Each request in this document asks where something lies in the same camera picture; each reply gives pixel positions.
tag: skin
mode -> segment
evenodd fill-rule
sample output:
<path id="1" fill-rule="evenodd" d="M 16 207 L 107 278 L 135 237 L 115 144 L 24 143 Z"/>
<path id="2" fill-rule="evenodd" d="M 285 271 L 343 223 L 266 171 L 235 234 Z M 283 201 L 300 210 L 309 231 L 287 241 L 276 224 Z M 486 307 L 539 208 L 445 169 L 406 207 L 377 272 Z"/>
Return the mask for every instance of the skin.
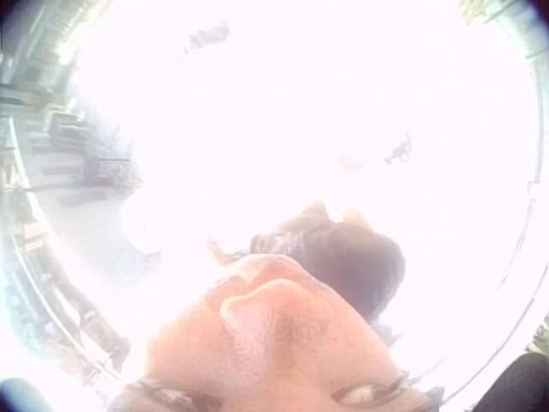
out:
<path id="1" fill-rule="evenodd" d="M 146 347 L 145 373 L 209 411 L 338 412 L 354 386 L 402 378 L 368 324 L 289 257 L 252 255 L 165 323 Z M 425 399 L 405 389 L 363 410 L 412 411 Z"/>

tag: dark hair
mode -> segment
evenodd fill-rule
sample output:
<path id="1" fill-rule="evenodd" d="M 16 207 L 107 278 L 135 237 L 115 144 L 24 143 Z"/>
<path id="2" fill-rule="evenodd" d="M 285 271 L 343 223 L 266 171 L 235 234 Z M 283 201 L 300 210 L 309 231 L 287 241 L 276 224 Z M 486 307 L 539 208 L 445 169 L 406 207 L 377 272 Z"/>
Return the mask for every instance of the dark hair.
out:
<path id="1" fill-rule="evenodd" d="M 368 322 L 377 320 L 404 279 L 406 261 L 391 238 L 349 222 L 333 222 L 315 203 L 273 232 L 256 236 L 251 253 L 295 259 Z"/>

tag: nose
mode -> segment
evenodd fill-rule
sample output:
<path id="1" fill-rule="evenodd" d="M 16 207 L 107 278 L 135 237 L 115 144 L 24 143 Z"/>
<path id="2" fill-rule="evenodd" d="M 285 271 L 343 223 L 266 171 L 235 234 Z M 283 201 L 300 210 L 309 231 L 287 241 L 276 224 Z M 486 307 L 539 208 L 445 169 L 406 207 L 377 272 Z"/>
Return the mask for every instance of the nose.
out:
<path id="1" fill-rule="evenodd" d="M 220 308 L 235 349 L 262 358 L 280 358 L 314 345 L 326 330 L 329 314 L 329 307 L 312 292 L 287 279 L 226 299 Z"/>

